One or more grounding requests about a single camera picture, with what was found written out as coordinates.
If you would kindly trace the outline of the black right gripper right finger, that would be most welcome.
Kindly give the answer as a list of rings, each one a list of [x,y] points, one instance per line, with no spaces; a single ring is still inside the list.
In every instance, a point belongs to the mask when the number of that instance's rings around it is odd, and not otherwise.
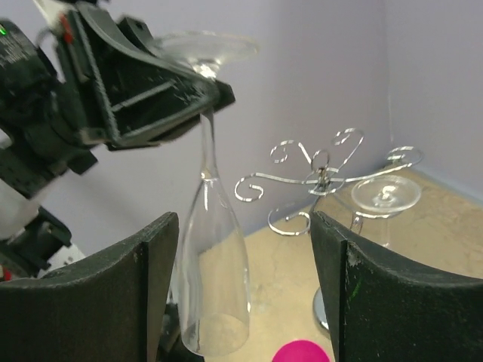
[[[311,241],[338,361],[482,359],[482,281],[413,261],[311,214]]]

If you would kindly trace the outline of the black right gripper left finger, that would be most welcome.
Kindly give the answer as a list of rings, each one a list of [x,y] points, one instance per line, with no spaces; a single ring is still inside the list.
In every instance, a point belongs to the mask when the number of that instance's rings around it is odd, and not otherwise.
[[[136,234],[40,279],[1,285],[3,361],[154,361],[179,221]]]

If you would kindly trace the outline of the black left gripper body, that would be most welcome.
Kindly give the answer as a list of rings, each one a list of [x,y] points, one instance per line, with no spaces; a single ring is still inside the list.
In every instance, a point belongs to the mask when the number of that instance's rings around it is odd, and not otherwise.
[[[114,20],[90,2],[57,2],[52,29],[71,99],[73,132],[85,145],[154,146],[187,132],[203,111],[235,102],[230,85],[149,50],[153,37],[142,20]]]

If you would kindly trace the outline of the pink plastic wine glass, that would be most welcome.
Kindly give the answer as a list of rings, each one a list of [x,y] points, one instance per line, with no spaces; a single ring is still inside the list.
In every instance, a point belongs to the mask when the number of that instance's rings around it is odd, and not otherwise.
[[[298,339],[286,343],[275,353],[272,362],[330,362],[327,352],[313,341]]]

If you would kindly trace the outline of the clear champagne flute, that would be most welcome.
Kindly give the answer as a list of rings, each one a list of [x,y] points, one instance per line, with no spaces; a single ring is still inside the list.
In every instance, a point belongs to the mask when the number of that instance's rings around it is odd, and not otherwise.
[[[352,214],[350,228],[360,235],[366,219],[381,220],[380,244],[388,247],[389,221],[412,208],[421,195],[421,187],[403,176],[382,175],[362,180],[351,191],[352,201],[358,209]]]
[[[165,35],[154,51],[215,80],[220,67],[259,51],[247,37],[188,31]],[[201,114],[201,179],[175,262],[180,334],[203,358],[223,357],[248,340],[250,281],[244,235],[217,169],[214,110]]]

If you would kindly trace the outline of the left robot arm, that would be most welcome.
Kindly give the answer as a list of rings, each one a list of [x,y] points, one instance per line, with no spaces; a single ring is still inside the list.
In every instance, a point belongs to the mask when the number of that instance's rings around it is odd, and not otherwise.
[[[1,264],[35,278],[70,247],[71,232],[43,208],[67,171],[83,174],[110,151],[156,147],[199,123],[207,109],[235,101],[211,81],[148,47],[147,25],[112,19],[96,1],[39,1],[60,68],[39,41],[1,20]]]

